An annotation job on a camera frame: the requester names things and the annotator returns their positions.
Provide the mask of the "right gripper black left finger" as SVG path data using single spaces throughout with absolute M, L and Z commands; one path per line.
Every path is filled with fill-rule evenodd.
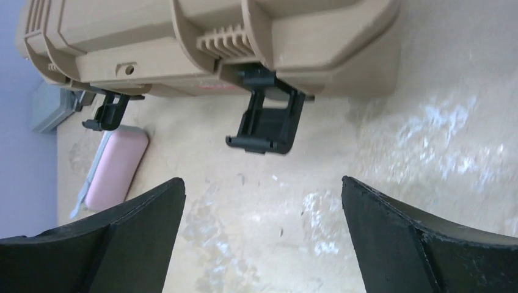
M 36 236 L 1 240 L 2 292 L 161 292 L 186 202 L 181 178 Z

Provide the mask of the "pink umbrella case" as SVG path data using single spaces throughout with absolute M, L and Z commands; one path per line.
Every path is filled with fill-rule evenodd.
M 81 208 L 100 212 L 123 203 L 148 144 L 142 128 L 121 125 L 105 131 L 69 218 Z

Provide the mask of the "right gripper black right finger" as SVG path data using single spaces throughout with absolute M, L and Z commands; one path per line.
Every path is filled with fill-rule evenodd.
M 367 292 L 516 292 L 517 239 L 464 226 L 350 176 L 342 207 Z

